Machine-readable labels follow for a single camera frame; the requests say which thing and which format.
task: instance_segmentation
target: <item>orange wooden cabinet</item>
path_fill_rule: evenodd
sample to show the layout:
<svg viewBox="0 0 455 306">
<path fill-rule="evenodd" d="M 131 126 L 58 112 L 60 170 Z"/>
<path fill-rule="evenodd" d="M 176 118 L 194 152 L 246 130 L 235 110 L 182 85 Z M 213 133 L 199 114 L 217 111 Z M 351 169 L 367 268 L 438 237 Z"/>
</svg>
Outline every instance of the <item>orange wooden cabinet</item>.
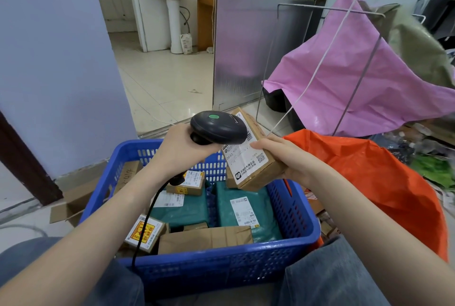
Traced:
<svg viewBox="0 0 455 306">
<path fill-rule="evenodd" d="M 197 0 L 197 50 L 213 46 L 214 6 L 215 0 Z"/>
</svg>

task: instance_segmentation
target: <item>blue plastic basket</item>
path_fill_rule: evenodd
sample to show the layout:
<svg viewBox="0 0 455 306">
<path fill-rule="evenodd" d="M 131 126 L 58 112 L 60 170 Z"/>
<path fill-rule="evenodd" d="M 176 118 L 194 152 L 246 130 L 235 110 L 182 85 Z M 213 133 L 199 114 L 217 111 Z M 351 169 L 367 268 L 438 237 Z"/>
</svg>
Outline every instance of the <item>blue plastic basket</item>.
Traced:
<svg viewBox="0 0 455 306">
<path fill-rule="evenodd" d="M 144 165 L 159 148 L 161 139 L 133 140 L 119 144 L 82 215 L 81 222 L 102 204 L 107 190 L 113 190 L 127 161 Z M 192 169 L 205 171 L 207 180 L 225 180 L 226 162 L 221 152 L 209 156 Z M 206 251 L 138 257 L 136 267 L 146 298 L 160 299 L 207 292 L 222 288 L 272 282 L 284 269 L 309 252 L 320 236 L 319 221 L 300 186 L 276 180 L 267 185 L 283 240 Z M 119 262 L 131 268 L 131 258 Z"/>
</svg>

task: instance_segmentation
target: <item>forearm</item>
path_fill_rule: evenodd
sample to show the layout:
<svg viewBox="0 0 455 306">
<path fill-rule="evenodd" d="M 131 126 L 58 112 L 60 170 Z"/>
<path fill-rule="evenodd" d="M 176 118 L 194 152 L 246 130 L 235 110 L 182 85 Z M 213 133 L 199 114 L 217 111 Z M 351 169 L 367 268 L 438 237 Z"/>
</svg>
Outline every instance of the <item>forearm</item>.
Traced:
<svg viewBox="0 0 455 306">
<path fill-rule="evenodd" d="M 392 304 L 448 305 L 455 272 L 332 168 L 311 190 Z"/>
<path fill-rule="evenodd" d="M 92 216 L 0 289 L 0 305 L 80 304 L 166 180 L 162 166 L 147 165 Z"/>
</svg>

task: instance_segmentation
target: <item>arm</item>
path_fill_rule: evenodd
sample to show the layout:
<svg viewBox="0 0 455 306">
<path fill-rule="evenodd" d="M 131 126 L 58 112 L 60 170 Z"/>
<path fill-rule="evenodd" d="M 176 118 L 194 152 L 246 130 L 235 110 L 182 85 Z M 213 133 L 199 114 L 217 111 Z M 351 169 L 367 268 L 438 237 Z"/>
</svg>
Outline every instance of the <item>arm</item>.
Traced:
<svg viewBox="0 0 455 306">
<path fill-rule="evenodd" d="M 320 199 L 391 304 L 454 303 L 455 271 L 337 171 L 276 136 L 251 146 L 269 150 L 288 165 L 286 178 Z"/>
<path fill-rule="evenodd" d="M 189 130 L 172 127 L 151 162 L 120 192 L 0 289 L 0 305 L 80 304 L 163 183 L 220 149 L 192 142 Z"/>
</svg>

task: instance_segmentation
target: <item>white label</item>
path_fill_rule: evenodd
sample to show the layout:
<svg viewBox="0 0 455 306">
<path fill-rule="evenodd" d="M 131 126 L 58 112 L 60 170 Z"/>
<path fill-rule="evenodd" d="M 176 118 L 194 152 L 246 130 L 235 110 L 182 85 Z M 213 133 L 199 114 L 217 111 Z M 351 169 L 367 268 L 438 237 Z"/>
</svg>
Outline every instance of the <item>white label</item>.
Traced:
<svg viewBox="0 0 455 306">
<path fill-rule="evenodd" d="M 305 194 L 305 196 L 307 197 L 308 200 L 317 200 L 318 198 L 314 195 L 313 192 L 309 192 L 307 194 Z"/>
<path fill-rule="evenodd" d="M 185 173 L 185 181 L 179 186 L 193 186 L 199 187 L 201 184 L 202 172 L 198 171 L 187 171 Z"/>
<path fill-rule="evenodd" d="M 131 228 L 126 241 L 134 246 L 137 246 L 139 238 L 141 236 L 142 228 L 144 227 L 145 215 L 139 216 L 133 228 Z M 144 235 L 142 237 L 141 248 L 149 250 L 156 235 L 160 232 L 162 222 L 156 221 L 155 219 L 149 218 L 145 227 Z"/>
<path fill-rule="evenodd" d="M 234 176 L 234 180 L 239 185 L 248 176 L 265 165 L 268 162 L 268 158 L 262 149 L 253 149 L 250 147 L 250 143 L 257 141 L 257 139 L 242 113 L 239 112 L 236 116 L 242 119 L 247 126 L 247 139 L 240 145 L 225 145 L 223 147 L 223 153 Z"/>
<path fill-rule="evenodd" d="M 259 227 L 258 219 L 254 214 L 248 197 L 236 198 L 231 200 L 231 206 L 235 213 L 235 218 L 239 226 Z"/>
<path fill-rule="evenodd" d="M 156 199 L 154 208 L 167 207 L 182 207 L 185 200 L 184 194 L 169 194 L 167 191 L 162 191 Z"/>
</svg>

